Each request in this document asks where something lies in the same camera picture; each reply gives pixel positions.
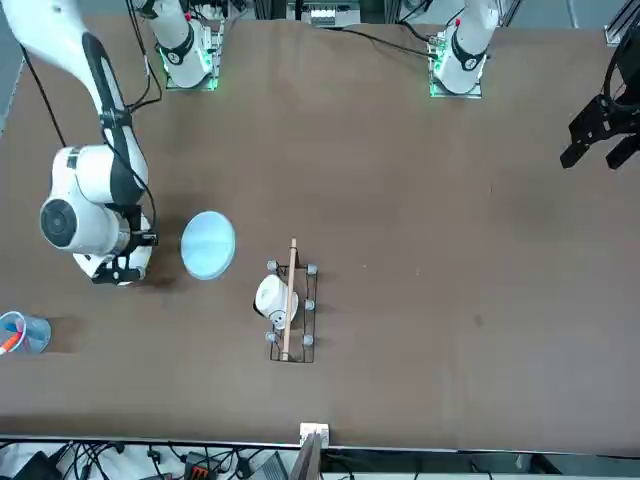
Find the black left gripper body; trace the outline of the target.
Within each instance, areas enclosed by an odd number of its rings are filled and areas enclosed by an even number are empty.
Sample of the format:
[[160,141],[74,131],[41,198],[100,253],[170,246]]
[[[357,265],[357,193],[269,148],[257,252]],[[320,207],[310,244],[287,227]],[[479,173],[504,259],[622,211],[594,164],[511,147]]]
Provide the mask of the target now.
[[[611,77],[617,70],[624,92],[611,94]],[[639,33],[626,32],[616,47],[605,72],[603,106],[608,113],[633,113],[639,110]]]

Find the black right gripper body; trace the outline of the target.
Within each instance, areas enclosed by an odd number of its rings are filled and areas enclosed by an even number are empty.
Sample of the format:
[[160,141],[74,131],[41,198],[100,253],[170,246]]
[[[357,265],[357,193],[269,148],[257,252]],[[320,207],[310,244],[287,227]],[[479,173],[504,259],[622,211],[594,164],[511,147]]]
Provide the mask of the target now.
[[118,210],[124,227],[120,232],[118,266],[120,268],[143,268],[145,265],[145,216],[139,205],[122,206]]

